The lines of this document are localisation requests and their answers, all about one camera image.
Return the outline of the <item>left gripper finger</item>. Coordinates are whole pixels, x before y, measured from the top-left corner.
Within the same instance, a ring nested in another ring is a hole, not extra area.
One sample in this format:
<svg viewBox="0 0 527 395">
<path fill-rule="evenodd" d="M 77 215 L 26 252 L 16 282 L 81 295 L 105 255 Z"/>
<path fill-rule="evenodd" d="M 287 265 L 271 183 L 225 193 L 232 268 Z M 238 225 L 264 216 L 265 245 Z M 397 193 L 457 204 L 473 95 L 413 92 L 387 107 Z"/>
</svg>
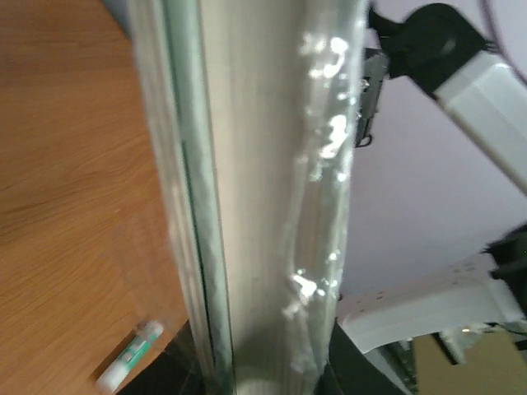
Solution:
<svg viewBox="0 0 527 395">
<path fill-rule="evenodd" d="M 411 394 L 383 353 L 363 354 L 335 322 L 329 343 L 329 361 L 316 385 L 316 393 L 390 395 Z"/>
</svg>

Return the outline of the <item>grey Great Gatsby book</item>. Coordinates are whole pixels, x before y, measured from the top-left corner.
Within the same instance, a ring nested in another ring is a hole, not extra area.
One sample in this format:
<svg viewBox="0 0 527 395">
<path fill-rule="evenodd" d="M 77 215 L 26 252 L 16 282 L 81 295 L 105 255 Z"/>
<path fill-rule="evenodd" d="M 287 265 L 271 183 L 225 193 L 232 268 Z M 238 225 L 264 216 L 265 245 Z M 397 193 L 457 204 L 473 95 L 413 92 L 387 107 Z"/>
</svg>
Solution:
<svg viewBox="0 0 527 395">
<path fill-rule="evenodd" d="M 209 394 L 311 394 L 347 244 L 366 1 L 131 1 Z"/>
</svg>

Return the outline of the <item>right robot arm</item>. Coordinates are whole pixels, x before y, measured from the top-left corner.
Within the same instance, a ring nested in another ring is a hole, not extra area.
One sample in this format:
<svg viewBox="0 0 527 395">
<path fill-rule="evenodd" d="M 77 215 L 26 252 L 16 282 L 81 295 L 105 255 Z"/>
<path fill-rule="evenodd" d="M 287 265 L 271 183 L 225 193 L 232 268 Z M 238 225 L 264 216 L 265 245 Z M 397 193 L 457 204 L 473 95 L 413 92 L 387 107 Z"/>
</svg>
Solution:
<svg viewBox="0 0 527 395">
<path fill-rule="evenodd" d="M 338 323 L 363 353 L 526 321 L 526 74 L 488 1 L 377 1 L 389 57 L 356 153 Z"/>
</svg>

